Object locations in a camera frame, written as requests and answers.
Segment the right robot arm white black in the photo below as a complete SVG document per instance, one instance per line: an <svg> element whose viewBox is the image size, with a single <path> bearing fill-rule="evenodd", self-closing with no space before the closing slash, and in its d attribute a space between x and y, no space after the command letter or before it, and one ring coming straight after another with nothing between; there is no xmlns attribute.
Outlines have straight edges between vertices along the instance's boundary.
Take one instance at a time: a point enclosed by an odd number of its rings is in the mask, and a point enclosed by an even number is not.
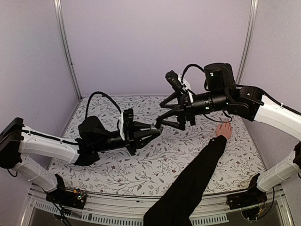
<svg viewBox="0 0 301 226"><path fill-rule="evenodd" d="M169 96L160 104L169 111L156 119L156 127L167 125L181 130L188 121L195 125L195 116L226 110L229 114L249 121L257 121L279 129L296 139L301 138L300 112L276 101L264 90L255 86L237 85L230 64L214 63L202 68L206 75L206 93L194 95L184 76L174 71L166 74L166 80L175 90L177 105L170 105Z"/></svg>

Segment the black sleeved forearm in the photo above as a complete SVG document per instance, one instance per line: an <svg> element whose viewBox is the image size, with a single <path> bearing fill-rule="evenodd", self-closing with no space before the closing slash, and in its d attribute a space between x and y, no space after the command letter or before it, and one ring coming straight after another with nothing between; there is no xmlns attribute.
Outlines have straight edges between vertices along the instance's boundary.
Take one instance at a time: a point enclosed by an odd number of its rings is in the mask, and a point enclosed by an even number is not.
<svg viewBox="0 0 301 226"><path fill-rule="evenodd" d="M223 155L227 139L212 138L180 173L165 194L144 214L145 226L191 226L189 219Z"/></svg>

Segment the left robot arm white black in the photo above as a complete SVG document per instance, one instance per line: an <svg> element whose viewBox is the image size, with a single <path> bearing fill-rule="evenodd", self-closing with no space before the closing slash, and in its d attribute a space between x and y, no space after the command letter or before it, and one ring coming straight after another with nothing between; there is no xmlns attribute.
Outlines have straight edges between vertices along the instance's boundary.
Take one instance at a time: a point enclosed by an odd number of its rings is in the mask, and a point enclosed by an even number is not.
<svg viewBox="0 0 301 226"><path fill-rule="evenodd" d="M99 153L126 148L135 155L149 142L159 137L163 128L134 121L132 109L125 110L119 118L116 131L104 128L98 117L89 116L79 126L77 139L67 139L45 134L23 124L16 117L0 134L0 166L14 170L39 185L59 204L66 204L70 194L65 190L61 176L48 172L34 161L30 154L59 159L77 166L90 166L97 162Z"/></svg>

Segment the person's bare hand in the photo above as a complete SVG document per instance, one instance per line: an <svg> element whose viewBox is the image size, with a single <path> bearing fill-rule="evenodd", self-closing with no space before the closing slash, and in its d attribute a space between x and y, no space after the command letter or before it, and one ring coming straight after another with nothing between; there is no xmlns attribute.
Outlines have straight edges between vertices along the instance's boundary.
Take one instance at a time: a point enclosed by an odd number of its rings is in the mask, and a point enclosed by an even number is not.
<svg viewBox="0 0 301 226"><path fill-rule="evenodd" d="M223 136L228 140L232 135L232 130L233 128L230 122L220 124L216 129L216 136Z"/></svg>

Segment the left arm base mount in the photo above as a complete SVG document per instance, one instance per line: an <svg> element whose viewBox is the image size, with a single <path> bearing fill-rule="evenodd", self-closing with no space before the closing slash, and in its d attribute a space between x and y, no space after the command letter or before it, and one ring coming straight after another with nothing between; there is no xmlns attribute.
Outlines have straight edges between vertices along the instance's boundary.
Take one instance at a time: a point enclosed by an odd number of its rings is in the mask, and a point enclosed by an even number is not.
<svg viewBox="0 0 301 226"><path fill-rule="evenodd" d="M87 200L87 193L79 188L68 191L65 188L63 178L55 174L57 185L52 192L46 192L46 200L61 206L83 210Z"/></svg>

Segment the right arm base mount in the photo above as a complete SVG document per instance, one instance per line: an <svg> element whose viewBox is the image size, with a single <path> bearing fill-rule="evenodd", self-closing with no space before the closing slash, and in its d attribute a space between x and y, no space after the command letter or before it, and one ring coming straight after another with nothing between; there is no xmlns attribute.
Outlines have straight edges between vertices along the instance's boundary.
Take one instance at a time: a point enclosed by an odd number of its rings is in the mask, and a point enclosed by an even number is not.
<svg viewBox="0 0 301 226"><path fill-rule="evenodd" d="M257 188L257 179L259 173L252 177L246 191L227 196L226 204L231 210L248 207L242 210L242 216L246 220L257 220L266 206L268 200L266 192L262 192Z"/></svg>

